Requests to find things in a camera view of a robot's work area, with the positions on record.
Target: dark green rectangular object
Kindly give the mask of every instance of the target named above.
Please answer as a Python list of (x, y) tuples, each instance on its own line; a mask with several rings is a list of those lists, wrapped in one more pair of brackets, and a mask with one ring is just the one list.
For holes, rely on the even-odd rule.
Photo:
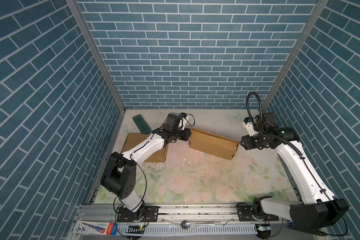
[(137, 128), (139, 129), (140, 133), (148, 134), (148, 133), (152, 132), (152, 129), (144, 121), (144, 118), (141, 116), (141, 114), (132, 117), (132, 119), (135, 122)]

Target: brown cardboard box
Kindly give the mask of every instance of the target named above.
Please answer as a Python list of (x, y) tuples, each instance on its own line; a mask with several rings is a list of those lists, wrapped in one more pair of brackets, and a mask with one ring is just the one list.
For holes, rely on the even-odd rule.
[[(149, 137), (149, 134), (141, 134), (141, 133), (129, 133), (127, 139), (125, 140), (123, 149), (121, 152), (125, 152), (130, 150), (131, 148), (136, 147), (139, 143), (144, 141)], [(165, 162), (167, 158), (168, 145), (159, 151), (152, 154), (147, 160), (144, 162)]]
[(237, 141), (195, 128), (191, 130), (189, 144), (190, 148), (228, 160), (232, 160), (239, 147)]

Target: black mounting plate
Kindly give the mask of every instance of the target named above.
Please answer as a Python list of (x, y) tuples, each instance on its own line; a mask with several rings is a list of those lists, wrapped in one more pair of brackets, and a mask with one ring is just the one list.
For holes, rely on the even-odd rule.
[[(265, 219), (256, 219), (252, 214), (252, 207), (250, 205), (238, 204), (236, 205), (237, 215), (239, 216), (240, 222), (248, 221), (264, 221)], [(269, 221), (278, 221), (279, 217), (275, 215), (265, 215)]]
[[(158, 215), (158, 206), (145, 206), (143, 215), (148, 213), (149, 222), (157, 222)], [(117, 216), (117, 222), (131, 222), (133, 223), (133, 219), (127, 216), (127, 212), (121, 210)]]

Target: metal utensil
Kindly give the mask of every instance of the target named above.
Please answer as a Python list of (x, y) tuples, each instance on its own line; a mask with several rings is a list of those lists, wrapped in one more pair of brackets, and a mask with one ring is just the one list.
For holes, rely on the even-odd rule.
[(201, 223), (190, 223), (188, 220), (184, 220), (181, 222), (181, 227), (183, 229), (188, 229), (190, 228), (191, 226), (194, 226), (194, 225), (209, 225), (209, 226), (214, 226), (215, 225), (215, 222), (201, 222)]

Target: wall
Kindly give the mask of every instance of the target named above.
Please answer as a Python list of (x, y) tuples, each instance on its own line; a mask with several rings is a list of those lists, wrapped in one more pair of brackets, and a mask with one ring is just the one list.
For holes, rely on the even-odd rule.
[(126, 108), (264, 99), (317, 0), (79, 0)]
[(67, 236), (119, 114), (64, 0), (0, 0), (0, 239)]
[(360, 239), (360, 0), (329, 1), (269, 109), (350, 204), (347, 236)]

